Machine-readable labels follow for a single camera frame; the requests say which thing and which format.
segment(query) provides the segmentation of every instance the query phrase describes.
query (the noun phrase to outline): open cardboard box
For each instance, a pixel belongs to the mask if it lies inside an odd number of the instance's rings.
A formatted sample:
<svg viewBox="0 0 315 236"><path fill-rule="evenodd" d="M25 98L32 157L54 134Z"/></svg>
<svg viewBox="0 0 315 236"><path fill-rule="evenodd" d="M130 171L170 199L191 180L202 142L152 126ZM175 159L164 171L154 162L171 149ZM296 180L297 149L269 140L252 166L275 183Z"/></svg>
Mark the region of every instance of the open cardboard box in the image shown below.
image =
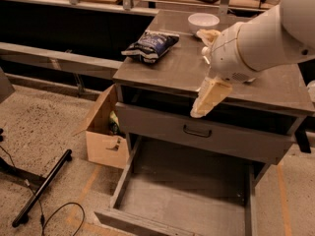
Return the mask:
<svg viewBox="0 0 315 236"><path fill-rule="evenodd" d="M124 168L129 158L127 142L120 136L109 135L109 114L116 102L116 88L111 86L98 97L73 135L86 132L89 161Z"/></svg>

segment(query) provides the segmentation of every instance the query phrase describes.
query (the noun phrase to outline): floor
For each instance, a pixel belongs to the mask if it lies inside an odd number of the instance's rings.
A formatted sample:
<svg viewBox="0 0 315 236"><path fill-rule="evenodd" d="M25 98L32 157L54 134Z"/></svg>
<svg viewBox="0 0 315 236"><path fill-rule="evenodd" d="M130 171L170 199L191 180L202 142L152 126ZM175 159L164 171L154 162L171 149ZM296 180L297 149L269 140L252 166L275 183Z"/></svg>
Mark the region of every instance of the floor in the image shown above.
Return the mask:
<svg viewBox="0 0 315 236"><path fill-rule="evenodd" d="M77 235L122 236L127 233L101 225L94 211L107 209L122 170L88 162L85 134L72 135L94 104L97 93L78 97L70 86L41 80L9 77L15 92L0 104L1 146L16 167L46 176L66 149L73 160L66 162L40 198L48 217L67 203L85 211ZM293 145L278 166L271 166L256 187L259 236L315 235L315 148L301 153ZM0 156L11 164L9 156ZM0 235L41 235L40 205L29 213L27 224L11 226L32 192L23 182L0 173ZM64 206L45 227L45 235L72 235L83 213L76 205Z"/></svg>

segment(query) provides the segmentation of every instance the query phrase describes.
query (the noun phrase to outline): drawer handle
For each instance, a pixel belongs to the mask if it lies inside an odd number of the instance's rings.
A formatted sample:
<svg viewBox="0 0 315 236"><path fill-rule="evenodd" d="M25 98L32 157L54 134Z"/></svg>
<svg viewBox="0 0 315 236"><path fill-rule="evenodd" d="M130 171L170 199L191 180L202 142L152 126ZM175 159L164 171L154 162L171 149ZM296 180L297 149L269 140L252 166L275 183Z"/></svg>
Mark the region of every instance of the drawer handle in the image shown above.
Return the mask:
<svg viewBox="0 0 315 236"><path fill-rule="evenodd" d="M197 136L197 137L202 137L202 138L208 138L211 135L211 133L212 133L211 130L209 130L207 133L206 132L205 133L201 133L201 132L190 130L190 129L187 128L186 124L183 127L183 131L186 134Z"/></svg>

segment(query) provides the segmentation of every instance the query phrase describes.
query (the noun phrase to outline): cabinet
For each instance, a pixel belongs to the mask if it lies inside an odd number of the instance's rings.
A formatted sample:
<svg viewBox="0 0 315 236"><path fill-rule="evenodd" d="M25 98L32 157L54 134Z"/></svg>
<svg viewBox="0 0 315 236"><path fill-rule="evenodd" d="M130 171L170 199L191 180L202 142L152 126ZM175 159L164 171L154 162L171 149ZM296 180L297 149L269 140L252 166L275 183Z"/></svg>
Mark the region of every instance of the cabinet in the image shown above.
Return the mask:
<svg viewBox="0 0 315 236"><path fill-rule="evenodd" d="M96 214L138 235L256 235L255 185L314 108L297 65L285 65L191 118L208 66L188 16L160 11L149 30L177 32L179 42L154 65L127 58L113 78L131 157L111 207ZM221 17L219 30L240 20Z"/></svg>

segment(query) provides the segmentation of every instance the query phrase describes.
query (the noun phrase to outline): black cable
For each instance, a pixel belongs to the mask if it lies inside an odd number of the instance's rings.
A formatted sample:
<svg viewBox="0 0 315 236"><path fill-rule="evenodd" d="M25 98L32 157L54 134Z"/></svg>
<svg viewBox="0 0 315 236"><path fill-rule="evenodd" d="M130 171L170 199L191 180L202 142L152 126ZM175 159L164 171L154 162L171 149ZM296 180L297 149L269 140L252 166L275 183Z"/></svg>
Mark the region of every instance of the black cable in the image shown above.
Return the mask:
<svg viewBox="0 0 315 236"><path fill-rule="evenodd" d="M30 182L28 179L25 180L25 183L26 185L29 187L29 189L31 190L32 194L34 196L36 196L35 192L32 190L31 188L31 185L30 185ZM41 201L40 199L38 198L38 203L39 203L39 206L40 206L40 210L41 210L41 216L40 216L40 225L41 225L41 230L42 230L42 227L43 225L45 224L45 215L43 214L43 209L42 209L42 205L41 205Z"/></svg>
<svg viewBox="0 0 315 236"><path fill-rule="evenodd" d="M32 194L35 196L35 192L32 190L32 188L31 188L31 186L30 186L30 182L29 182L28 179L26 179L25 183L26 183L26 185L29 187L29 189L31 190ZM85 220L85 217L86 217L85 210L83 209L83 207L82 207L80 204L74 203L74 202L69 202L69 203L67 203L67 204L65 204L65 205L63 205L63 206L61 206L60 208L58 208L56 211L54 211L54 212L48 217L47 221L45 221L45 216L44 216L44 213L43 213L43 209L42 209L42 205L41 205L40 199L38 199L38 202L39 202L40 210L41 210L41 216L40 216L41 236L44 236L44 235L45 235L44 230L45 230L45 227L46 227L46 225L48 224L49 220L50 220L61 208L65 207L65 206L68 206L68 205L76 205L76 206L78 206L78 207L81 209L81 211L82 211L82 214L83 214L82 221L81 221L81 223L80 223L78 229L75 231L75 233L74 233L72 236L75 236L75 235L78 233L78 231L80 230L80 228L81 228L81 226L82 226L82 224L83 224L83 222L84 222L84 220Z"/></svg>
<svg viewBox="0 0 315 236"><path fill-rule="evenodd" d="M12 157L11 157L11 154L10 154L9 152L7 152L5 149L3 149L2 146L0 146L0 148L1 148L7 155L9 155L9 158L10 158L10 160L11 160L11 162L12 162L12 165L13 165L13 167L14 167L14 170L17 171L17 167L16 167L16 165L15 165L14 162L13 162L13 159L12 159Z"/></svg>
<svg viewBox="0 0 315 236"><path fill-rule="evenodd" d="M65 206L68 206L68 205L76 205L76 206L78 206L78 207L81 209L81 211L82 211L82 221L81 221L81 223L80 223L78 229L75 231L75 233L74 233L72 236L75 236L75 235L78 233L78 231L80 230L81 226L83 225L83 222L85 221L86 213L85 213L85 210L83 209L83 207L82 207L80 204L75 203L75 202L69 202L69 203L67 203L67 204L65 204L65 205L63 205L63 206L61 206L60 208L58 208L56 211L54 211L54 212L48 217L47 221L46 221L46 222L44 223L44 225L42 226L41 236L44 236L44 235L45 235L44 230L45 230L45 227L46 227L46 225L48 224L49 220L50 220L61 208L65 207Z"/></svg>

